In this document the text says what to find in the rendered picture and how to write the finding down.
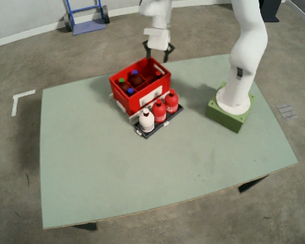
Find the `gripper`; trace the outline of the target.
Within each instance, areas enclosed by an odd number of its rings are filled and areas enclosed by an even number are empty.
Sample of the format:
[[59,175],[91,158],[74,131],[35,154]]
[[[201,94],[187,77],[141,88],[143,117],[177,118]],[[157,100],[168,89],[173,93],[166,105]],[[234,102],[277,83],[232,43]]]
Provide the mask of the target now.
[[[150,50],[156,49],[164,52],[165,55],[163,56],[163,63],[167,62],[168,55],[174,50],[174,47],[169,43],[169,31],[167,29],[163,31],[163,37],[148,35],[148,39],[142,42],[143,48],[146,52],[146,60],[150,59]],[[146,43],[148,46],[146,46]],[[169,48],[168,46],[170,47],[170,51],[167,50]]]

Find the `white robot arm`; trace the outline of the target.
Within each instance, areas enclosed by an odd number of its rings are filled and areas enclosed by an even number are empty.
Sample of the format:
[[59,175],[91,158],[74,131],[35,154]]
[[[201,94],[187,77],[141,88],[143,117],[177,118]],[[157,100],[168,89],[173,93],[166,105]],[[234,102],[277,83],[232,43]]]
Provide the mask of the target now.
[[[259,0],[231,0],[231,4],[240,24],[240,38],[230,53],[232,68],[226,86],[217,92],[216,102],[224,112],[241,115],[249,108],[250,100],[246,94],[253,82],[268,38],[259,11]],[[139,0],[138,15],[151,17],[151,27],[155,27],[155,30],[143,29],[143,35],[163,37],[163,30],[170,27],[171,5],[172,0]]]

